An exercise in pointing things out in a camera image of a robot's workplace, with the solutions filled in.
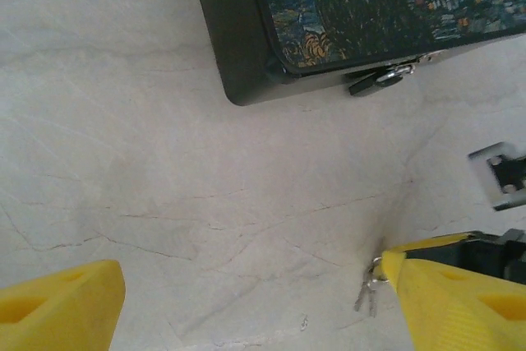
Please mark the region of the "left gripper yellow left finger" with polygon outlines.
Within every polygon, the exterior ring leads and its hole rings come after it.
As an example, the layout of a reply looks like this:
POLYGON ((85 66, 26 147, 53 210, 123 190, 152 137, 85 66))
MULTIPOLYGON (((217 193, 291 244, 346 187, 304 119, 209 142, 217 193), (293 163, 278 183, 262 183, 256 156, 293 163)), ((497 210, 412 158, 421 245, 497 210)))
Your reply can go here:
POLYGON ((126 295, 118 261, 1 289, 2 350, 108 350, 126 295))

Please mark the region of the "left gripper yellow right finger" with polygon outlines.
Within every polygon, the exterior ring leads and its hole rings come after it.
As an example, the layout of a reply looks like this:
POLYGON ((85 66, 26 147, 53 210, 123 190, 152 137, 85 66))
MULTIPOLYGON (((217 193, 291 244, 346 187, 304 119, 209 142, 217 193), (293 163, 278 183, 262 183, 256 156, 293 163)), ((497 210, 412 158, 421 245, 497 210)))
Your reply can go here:
POLYGON ((524 350, 525 286, 434 261, 382 255, 416 350, 524 350))

